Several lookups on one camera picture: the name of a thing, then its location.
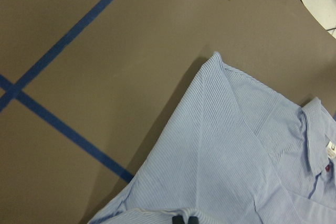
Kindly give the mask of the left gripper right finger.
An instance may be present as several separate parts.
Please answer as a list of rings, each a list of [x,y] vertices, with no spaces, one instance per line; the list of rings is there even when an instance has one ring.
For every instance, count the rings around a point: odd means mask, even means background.
[[[188,224],[199,224],[199,219],[196,216],[190,216],[188,218]]]

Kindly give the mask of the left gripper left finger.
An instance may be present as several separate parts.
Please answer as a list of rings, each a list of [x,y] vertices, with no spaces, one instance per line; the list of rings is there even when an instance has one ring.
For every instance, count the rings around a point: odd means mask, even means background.
[[[182,224],[182,216],[173,216],[172,224]]]

